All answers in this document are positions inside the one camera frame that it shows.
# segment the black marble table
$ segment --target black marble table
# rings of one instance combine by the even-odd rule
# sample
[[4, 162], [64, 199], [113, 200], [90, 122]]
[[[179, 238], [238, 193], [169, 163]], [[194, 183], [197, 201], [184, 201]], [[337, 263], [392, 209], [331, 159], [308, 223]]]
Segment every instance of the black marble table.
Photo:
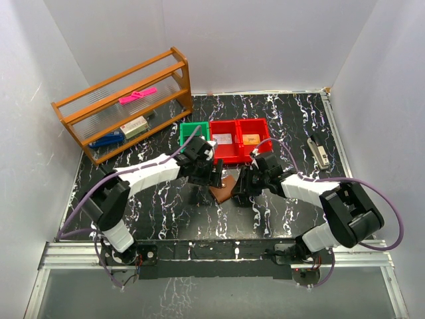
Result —
[[[312, 177], [344, 175], [320, 94], [194, 96], [193, 106], [193, 114], [183, 122], [266, 118], [270, 136], [283, 139], [304, 173]], [[175, 112], [176, 107], [171, 105], [170, 112]], [[126, 167], [176, 148], [179, 124], [174, 123], [104, 165], [111, 169]], [[331, 162], [324, 172], [319, 171], [307, 146], [307, 137], [314, 132], [321, 136]], [[283, 167], [290, 167], [281, 147], [274, 144], [273, 149], [280, 155]], [[225, 168], [223, 177], [232, 174], [237, 178], [237, 165]], [[68, 214], [76, 206], [82, 188], [95, 169], [96, 166], [83, 156]], [[130, 198], [124, 220], [136, 239], [261, 239], [293, 238], [323, 223], [324, 217], [321, 209], [297, 199], [272, 195], [267, 190], [258, 197], [230, 199], [219, 205], [207, 187], [180, 179], [150, 187]], [[67, 231], [90, 227], [90, 224], [89, 218], [81, 213]], [[71, 239], [90, 240], [88, 235]]]

